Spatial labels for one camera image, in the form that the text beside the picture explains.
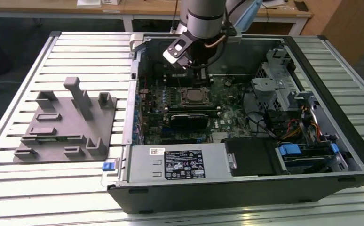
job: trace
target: motherboard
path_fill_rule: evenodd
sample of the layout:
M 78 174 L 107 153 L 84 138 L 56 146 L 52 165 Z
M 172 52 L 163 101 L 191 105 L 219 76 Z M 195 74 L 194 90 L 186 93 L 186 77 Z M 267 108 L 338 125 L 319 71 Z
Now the motherboard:
M 211 75 L 208 87 L 187 85 L 187 74 L 143 81 L 142 121 L 146 145 L 220 143 L 251 136 L 243 111 L 247 83 Z

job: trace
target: wooden desk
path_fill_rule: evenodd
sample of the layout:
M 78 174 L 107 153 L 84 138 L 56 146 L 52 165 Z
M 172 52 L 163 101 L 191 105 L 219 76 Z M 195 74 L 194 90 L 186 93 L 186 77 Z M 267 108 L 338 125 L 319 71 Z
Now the wooden desk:
M 0 17 L 122 19 L 126 32 L 134 32 L 134 19 L 172 20 L 174 10 L 170 0 L 123 0 L 120 5 L 100 8 L 76 8 L 76 0 L 0 0 Z M 299 35 L 311 17 L 311 12 L 260 9 L 255 22 L 292 23 L 290 34 Z

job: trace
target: blue latch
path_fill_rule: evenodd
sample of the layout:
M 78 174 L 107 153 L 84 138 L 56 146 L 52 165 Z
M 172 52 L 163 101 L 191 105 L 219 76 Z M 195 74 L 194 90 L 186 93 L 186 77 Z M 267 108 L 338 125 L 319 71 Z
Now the blue latch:
M 335 143 L 332 143 L 332 144 L 331 144 L 331 147 L 332 147 L 334 153 L 338 154 L 339 151 L 340 151 L 339 146 L 338 146 Z
M 287 154 L 302 154 L 300 151 L 300 146 L 296 144 L 291 144 L 291 145 L 282 145 L 282 147 L 279 147 L 279 151 L 282 155 L 287 155 Z
M 115 171 L 115 162 L 103 163 L 103 172 Z
M 196 139 L 196 142 L 198 142 L 199 144 L 202 144 L 203 141 L 204 141 L 204 137 L 200 137 L 200 138 Z

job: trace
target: barcode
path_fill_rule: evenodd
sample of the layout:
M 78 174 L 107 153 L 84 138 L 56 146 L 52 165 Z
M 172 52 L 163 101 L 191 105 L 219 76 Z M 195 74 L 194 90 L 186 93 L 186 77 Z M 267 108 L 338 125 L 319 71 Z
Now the barcode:
M 164 151 L 166 151 L 166 148 L 163 148 L 163 147 L 159 147 L 159 148 L 152 147 L 150 149 L 150 154 L 151 155 L 164 155 Z

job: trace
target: warning label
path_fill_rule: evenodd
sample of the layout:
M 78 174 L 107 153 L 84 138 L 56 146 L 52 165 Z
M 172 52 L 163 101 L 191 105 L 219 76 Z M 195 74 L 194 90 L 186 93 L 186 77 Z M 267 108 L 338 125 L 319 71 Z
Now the warning label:
M 202 150 L 164 152 L 166 179 L 206 178 Z

